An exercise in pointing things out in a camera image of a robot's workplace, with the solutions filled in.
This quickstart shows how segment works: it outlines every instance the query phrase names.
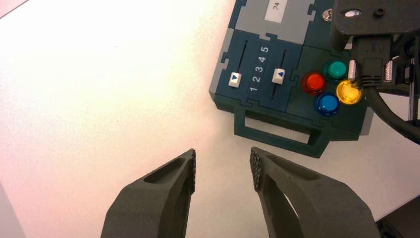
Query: green button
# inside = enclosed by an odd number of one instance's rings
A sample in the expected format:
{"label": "green button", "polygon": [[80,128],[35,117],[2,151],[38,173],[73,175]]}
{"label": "green button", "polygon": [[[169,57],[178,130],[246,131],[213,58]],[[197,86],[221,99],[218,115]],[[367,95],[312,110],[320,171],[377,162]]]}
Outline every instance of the green button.
{"label": "green button", "polygon": [[328,67],[328,74],[329,76],[340,79],[345,76],[347,72],[347,67],[343,62],[336,61]]}

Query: illuminated button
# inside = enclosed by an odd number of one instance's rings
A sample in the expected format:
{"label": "illuminated button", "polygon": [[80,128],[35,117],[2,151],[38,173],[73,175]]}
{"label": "illuminated button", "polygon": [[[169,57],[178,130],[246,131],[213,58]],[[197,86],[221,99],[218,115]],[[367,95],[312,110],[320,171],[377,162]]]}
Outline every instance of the illuminated button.
{"label": "illuminated button", "polygon": [[338,82],[346,76],[347,66],[341,61],[331,61],[324,66],[323,73],[329,81]]}
{"label": "illuminated button", "polygon": [[325,90],[327,82],[322,74],[313,72],[303,77],[301,86],[306,93],[317,95]]}
{"label": "illuminated button", "polygon": [[337,97],[344,104],[354,105],[363,98],[363,92],[354,88],[350,80],[344,80],[337,86]]}
{"label": "illuminated button", "polygon": [[242,75],[240,73],[233,72],[230,75],[229,86],[239,88],[239,85],[241,84],[241,78]]}
{"label": "illuminated button", "polygon": [[324,116],[331,116],[338,112],[340,103],[338,98],[332,93],[319,95],[315,100],[315,109]]}

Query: gray panel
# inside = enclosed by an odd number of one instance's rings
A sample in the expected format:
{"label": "gray panel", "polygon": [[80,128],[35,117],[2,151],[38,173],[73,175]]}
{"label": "gray panel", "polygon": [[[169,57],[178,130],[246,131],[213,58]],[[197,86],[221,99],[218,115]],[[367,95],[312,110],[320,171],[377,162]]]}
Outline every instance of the gray panel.
{"label": "gray panel", "polygon": [[369,135],[370,127],[372,126],[372,120],[373,120],[373,110],[372,108],[368,107],[366,109],[365,119],[363,121],[362,131],[360,132],[360,135]]}
{"label": "gray panel", "polygon": [[306,31],[315,13],[308,10],[315,0],[288,0],[282,23],[264,20],[269,0],[248,0],[242,7],[235,29],[256,33],[261,39],[269,40],[266,33],[278,39],[303,45]]}
{"label": "gray panel", "polygon": [[217,85],[219,84],[220,75],[222,74],[222,70],[227,68],[229,63],[229,59],[226,59],[224,63],[222,63],[223,53],[229,50],[230,42],[232,41],[233,37],[233,29],[228,28],[226,31],[226,36],[223,41],[223,46],[220,51],[219,59],[217,61],[216,70],[213,74],[213,79],[211,80],[210,84],[210,96],[214,100],[214,95],[216,94]]}
{"label": "gray panel", "polygon": [[25,238],[23,229],[0,182],[0,235],[1,237]]}

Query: metal screw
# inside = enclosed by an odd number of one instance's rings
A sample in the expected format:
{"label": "metal screw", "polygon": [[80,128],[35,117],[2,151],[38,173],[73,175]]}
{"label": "metal screw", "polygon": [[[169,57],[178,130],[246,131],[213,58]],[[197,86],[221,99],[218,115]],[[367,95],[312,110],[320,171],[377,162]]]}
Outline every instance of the metal screw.
{"label": "metal screw", "polygon": [[351,60],[349,63],[349,77],[348,77],[350,81],[356,80],[356,70],[357,70],[356,61]]}
{"label": "metal screw", "polygon": [[322,17],[324,18],[325,21],[332,21],[332,9],[328,9],[326,10],[323,14]]}
{"label": "metal screw", "polygon": [[374,16],[376,17],[382,17],[385,15],[385,10],[382,8],[378,8],[375,10],[375,12],[373,13]]}
{"label": "metal screw", "polygon": [[392,81],[393,71],[394,71],[394,62],[391,60],[386,64],[386,67],[385,67],[385,82]]}

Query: white surface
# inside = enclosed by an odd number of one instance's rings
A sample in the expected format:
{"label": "white surface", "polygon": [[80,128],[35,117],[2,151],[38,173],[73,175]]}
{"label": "white surface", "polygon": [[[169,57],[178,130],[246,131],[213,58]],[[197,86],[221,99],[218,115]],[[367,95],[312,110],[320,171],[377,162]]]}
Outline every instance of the white surface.
{"label": "white surface", "polygon": [[241,78],[242,78],[242,75],[240,73],[233,72],[230,75],[229,86],[234,87],[234,88],[239,88],[239,86],[241,85]]}
{"label": "white surface", "polygon": [[420,193],[420,147],[377,117],[319,160],[233,135],[208,94],[233,5],[30,0],[0,20],[0,180],[28,238],[98,237],[125,185],[191,147],[187,237],[268,237],[251,146],[345,182],[375,218]]}
{"label": "white surface", "polygon": [[276,84],[283,84],[285,74],[286,74],[286,71],[284,69],[276,68],[274,70],[272,82]]}
{"label": "white surface", "polygon": [[265,20],[281,23],[286,10],[287,0],[270,0],[265,12]]}

